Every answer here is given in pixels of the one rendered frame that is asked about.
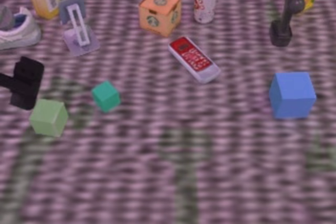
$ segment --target red and white remote control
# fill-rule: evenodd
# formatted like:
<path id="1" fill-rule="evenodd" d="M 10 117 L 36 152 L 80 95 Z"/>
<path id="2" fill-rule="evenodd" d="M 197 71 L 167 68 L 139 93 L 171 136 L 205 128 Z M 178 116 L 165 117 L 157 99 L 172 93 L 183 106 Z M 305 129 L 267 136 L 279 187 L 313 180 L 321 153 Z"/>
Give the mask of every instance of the red and white remote control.
<path id="1" fill-rule="evenodd" d="M 214 80 L 221 70 L 188 37 L 181 37 L 169 44 L 169 52 L 200 83 Z"/>

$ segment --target checkered tablecloth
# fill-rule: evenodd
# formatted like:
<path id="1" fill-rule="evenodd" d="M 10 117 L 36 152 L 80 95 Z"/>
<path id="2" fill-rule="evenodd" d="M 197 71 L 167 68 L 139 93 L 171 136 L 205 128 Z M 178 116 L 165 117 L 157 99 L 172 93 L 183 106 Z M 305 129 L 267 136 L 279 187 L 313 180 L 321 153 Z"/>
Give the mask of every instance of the checkered tablecloth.
<path id="1" fill-rule="evenodd" d="M 139 28 L 140 0 L 86 1 L 99 51 L 71 57 L 56 18 L 39 20 L 37 46 L 0 52 L 6 74 L 20 56 L 41 61 L 40 98 L 64 101 L 70 113 L 62 137 L 37 137 L 30 112 L 0 89 L 1 224 L 178 224 L 178 167 L 158 154 L 166 128 L 211 139 L 212 157 L 195 165 L 199 224 L 336 223 L 336 170 L 306 169 L 317 131 L 336 144 L 336 0 L 295 17 L 288 48 L 268 36 L 270 2 L 281 9 L 282 0 L 218 0 L 208 25 L 194 23 L 193 0 L 183 0 L 170 38 Z M 220 66 L 216 81 L 199 85 L 170 55 L 168 43 L 183 35 Z M 268 88 L 282 71 L 310 72 L 318 101 L 307 119 L 272 118 Z M 90 95 L 105 80 L 122 98 L 107 114 Z"/>

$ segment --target teal cube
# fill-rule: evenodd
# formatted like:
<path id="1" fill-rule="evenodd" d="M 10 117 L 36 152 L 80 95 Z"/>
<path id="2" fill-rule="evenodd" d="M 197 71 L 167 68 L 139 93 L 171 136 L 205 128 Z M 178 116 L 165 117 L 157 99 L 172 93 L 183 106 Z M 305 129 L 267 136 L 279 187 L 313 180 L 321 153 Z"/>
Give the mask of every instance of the teal cube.
<path id="1" fill-rule="evenodd" d="M 108 112 L 120 104 L 119 92 L 109 81 L 97 85 L 91 92 L 94 101 L 103 112 Z"/>
<path id="2" fill-rule="evenodd" d="M 59 137 L 67 124 L 68 117 L 63 102 L 39 99 L 29 121 L 36 134 Z"/>

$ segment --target starbucks logo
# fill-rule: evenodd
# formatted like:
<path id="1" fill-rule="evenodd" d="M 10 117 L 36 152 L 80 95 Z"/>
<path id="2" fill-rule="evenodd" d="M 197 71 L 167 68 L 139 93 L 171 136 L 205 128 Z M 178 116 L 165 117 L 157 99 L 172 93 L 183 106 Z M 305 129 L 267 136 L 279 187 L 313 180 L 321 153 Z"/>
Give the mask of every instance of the starbucks logo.
<path id="1" fill-rule="evenodd" d="M 177 20 L 178 17 L 178 11 L 174 11 L 173 16 L 172 16 L 172 23 L 175 23 L 175 21 Z"/>
<path id="2" fill-rule="evenodd" d="M 167 4 L 167 0 L 154 0 L 154 4 L 163 6 Z"/>
<path id="3" fill-rule="evenodd" d="M 148 22 L 148 24 L 150 25 L 150 26 L 152 26 L 152 27 L 157 27 L 157 26 L 159 26 L 159 21 L 155 18 L 155 17 L 153 17 L 153 16 L 148 16 L 147 17 L 147 22 Z"/>

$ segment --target shoe sole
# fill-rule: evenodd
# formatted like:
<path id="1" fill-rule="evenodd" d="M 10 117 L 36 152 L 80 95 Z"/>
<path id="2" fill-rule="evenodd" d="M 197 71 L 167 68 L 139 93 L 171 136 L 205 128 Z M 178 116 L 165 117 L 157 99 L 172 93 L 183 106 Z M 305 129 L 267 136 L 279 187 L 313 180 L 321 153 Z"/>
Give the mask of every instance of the shoe sole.
<path id="1" fill-rule="evenodd" d="M 29 47 L 32 45 L 37 44 L 42 37 L 41 30 L 37 30 L 34 32 L 33 36 L 29 36 L 27 39 L 19 39 L 17 41 L 9 42 L 6 46 L 0 45 L 0 50 L 6 50 L 6 49 L 13 49 L 13 48 L 20 48 L 20 47 Z"/>

